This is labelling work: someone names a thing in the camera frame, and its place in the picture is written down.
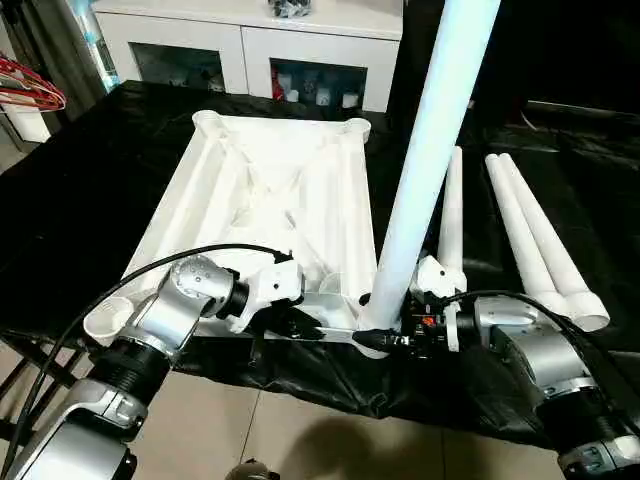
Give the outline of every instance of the silver robot arm segment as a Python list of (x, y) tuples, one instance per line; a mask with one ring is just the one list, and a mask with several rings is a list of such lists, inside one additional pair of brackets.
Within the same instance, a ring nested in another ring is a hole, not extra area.
[(136, 457), (127, 447), (201, 316), (225, 319), (242, 331), (258, 311), (302, 296), (293, 260), (240, 282), (205, 256), (176, 262), (87, 375), (34, 435), (12, 465), (10, 480), (132, 478)]

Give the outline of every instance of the black ribbed joint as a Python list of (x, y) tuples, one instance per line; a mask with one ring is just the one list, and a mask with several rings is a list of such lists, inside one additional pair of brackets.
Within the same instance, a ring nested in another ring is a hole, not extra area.
[(580, 390), (543, 403), (536, 410), (545, 433), (560, 454), (591, 442), (626, 435), (620, 420), (596, 389)]
[(122, 390), (149, 406), (170, 370), (169, 359), (155, 348), (116, 338), (98, 358), (88, 378)]

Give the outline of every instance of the white plastic pole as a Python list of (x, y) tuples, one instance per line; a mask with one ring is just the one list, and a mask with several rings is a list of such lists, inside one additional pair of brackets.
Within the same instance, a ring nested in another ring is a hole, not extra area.
[(500, 207), (500, 214), (507, 230), (511, 250), (518, 265), (524, 291), (553, 312), (567, 315), (569, 309), (565, 299), (557, 292), (553, 284), (551, 275), (549, 275), (547, 266), (511, 188), (507, 172), (501, 167), (497, 155), (487, 156), (485, 162)]
[(509, 175), (522, 213), (551, 278), (568, 303), (569, 315), (574, 323), (588, 332), (606, 327), (609, 323), (607, 309), (600, 298), (589, 290), (513, 159), (509, 154), (503, 153), (500, 155), (500, 162)]
[(500, 0), (446, 0), (361, 329), (398, 314), (442, 186)]
[(467, 291), (467, 277), (462, 271), (462, 149), (453, 147), (444, 187), (444, 204), (438, 262), (446, 270), (455, 287)]

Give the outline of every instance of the white tube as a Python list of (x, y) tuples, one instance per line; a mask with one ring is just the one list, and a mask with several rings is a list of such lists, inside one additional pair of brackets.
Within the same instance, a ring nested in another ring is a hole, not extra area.
[(574, 323), (587, 332), (604, 328), (609, 313), (600, 298), (589, 290), (571, 256), (562, 244), (553, 225), (545, 215), (533, 192), (513, 163), (510, 155), (500, 155), (503, 169), (509, 174), (522, 213), (544, 258), (553, 283), (569, 306)]
[(524, 291), (553, 312), (566, 315), (569, 311), (567, 304), (564, 297), (556, 291), (515, 193), (511, 189), (507, 172), (502, 169), (497, 155), (487, 156), (485, 162)]
[(500, 0), (445, 2), (362, 329), (398, 327), (499, 6)]
[(467, 291), (467, 277), (462, 271), (462, 149), (453, 147), (444, 187), (444, 204), (438, 262), (446, 270), (455, 287)]

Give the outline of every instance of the black cloth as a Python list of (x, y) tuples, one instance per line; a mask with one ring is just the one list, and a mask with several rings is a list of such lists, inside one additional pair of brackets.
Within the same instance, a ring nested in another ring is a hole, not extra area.
[[(136, 82), (120, 86), (0, 176), (1, 332), (54, 339), (120, 278), (193, 134), (191, 115), (203, 109), (270, 118), (350, 115), (248, 96)], [(366, 118), (373, 124), (366, 157), (379, 253), (408, 131), (394, 131), (384, 115)], [(609, 309), (611, 326), (596, 336), (628, 375), (640, 379), (640, 172), (633, 152), (576, 145), (569, 136), (550, 146), (551, 136), (521, 129), (488, 139), (476, 127), (467, 122), (459, 142), (469, 289), (522, 291), (482, 162), (489, 152), (508, 151)], [(438, 224), (436, 212), (432, 225)], [(434, 251), (437, 234), (437, 228), (429, 231), (427, 249)], [(78, 329), (74, 339), (80, 336)], [(480, 348), (416, 362), (398, 355), (370, 360), (346, 345), (266, 342), (253, 366), (250, 350), (248, 340), (194, 339), (179, 369), (347, 412), (547, 444), (514, 379)]]

